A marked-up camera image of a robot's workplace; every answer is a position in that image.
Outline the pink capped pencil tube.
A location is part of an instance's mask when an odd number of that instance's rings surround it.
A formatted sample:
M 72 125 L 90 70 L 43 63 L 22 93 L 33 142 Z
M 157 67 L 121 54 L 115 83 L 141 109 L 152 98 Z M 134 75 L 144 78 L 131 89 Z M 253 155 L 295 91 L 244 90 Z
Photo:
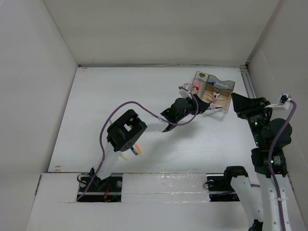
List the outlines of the pink capped pencil tube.
M 192 84 L 192 88 L 191 88 L 191 94 L 197 94 L 198 91 L 200 89 L 200 84 L 198 82 L 195 82 Z

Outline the orange yellow highlighter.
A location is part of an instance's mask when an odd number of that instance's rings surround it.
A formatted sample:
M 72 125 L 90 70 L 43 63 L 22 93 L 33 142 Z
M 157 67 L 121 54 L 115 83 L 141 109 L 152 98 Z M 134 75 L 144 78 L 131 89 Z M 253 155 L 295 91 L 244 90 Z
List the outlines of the orange yellow highlighter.
M 142 151 L 141 151 L 140 147 L 137 144 L 135 144 L 134 147 L 135 147 L 135 150 L 138 153 L 138 155 L 142 156 Z

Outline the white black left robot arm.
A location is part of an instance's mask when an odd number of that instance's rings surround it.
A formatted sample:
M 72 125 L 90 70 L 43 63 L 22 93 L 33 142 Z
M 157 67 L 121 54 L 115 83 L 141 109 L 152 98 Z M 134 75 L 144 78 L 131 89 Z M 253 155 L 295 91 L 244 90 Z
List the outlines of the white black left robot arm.
M 127 110 L 110 126 L 107 126 L 111 117 L 122 107 L 128 104 L 135 104 L 148 112 L 156 120 L 144 122 L 138 114 Z M 184 126 L 194 118 L 204 113 L 210 107 L 210 103 L 202 101 L 197 94 L 187 98 L 177 98 L 174 103 L 160 115 L 156 115 L 135 101 L 128 101 L 118 106 L 108 117 L 102 127 L 99 140 L 102 149 L 102 160 L 97 167 L 90 172 L 90 182 L 95 190 L 102 191 L 107 186 L 107 179 L 111 176 L 112 168 L 120 154 L 131 149 L 140 136 L 146 131 L 169 132 L 175 127 Z

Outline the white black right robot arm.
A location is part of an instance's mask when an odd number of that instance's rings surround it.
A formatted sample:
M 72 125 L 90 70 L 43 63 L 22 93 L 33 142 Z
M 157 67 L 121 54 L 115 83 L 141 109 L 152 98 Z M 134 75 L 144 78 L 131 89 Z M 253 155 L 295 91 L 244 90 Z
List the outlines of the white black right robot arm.
M 258 186 L 250 183 L 243 166 L 229 166 L 222 183 L 234 190 L 245 211 L 251 231 L 289 231 L 285 186 L 287 163 L 283 147 L 292 141 L 290 125 L 297 105 L 289 94 L 282 94 L 278 104 L 264 97 L 247 98 L 231 95 L 233 108 L 240 119 L 248 122 L 256 148 L 251 151 Z

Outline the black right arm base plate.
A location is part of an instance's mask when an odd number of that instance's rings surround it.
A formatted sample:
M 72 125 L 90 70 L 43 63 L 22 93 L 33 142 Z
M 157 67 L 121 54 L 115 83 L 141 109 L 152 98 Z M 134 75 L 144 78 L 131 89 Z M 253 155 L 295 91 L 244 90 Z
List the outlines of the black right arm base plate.
M 223 175 L 209 175 L 204 184 L 208 189 L 210 202 L 239 202 L 235 190 L 226 183 Z

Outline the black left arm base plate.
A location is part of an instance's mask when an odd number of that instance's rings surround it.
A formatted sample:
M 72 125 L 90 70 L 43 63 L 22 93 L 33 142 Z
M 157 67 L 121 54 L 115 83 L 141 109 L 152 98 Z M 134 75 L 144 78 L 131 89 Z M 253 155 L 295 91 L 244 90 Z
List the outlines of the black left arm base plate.
M 118 203 L 121 202 L 123 176 L 115 175 L 110 176 L 103 183 L 96 187 L 92 183 L 87 192 L 79 198 L 86 190 L 91 177 L 86 175 L 79 175 L 77 178 L 79 182 L 79 188 L 77 192 L 77 201 L 85 203 Z

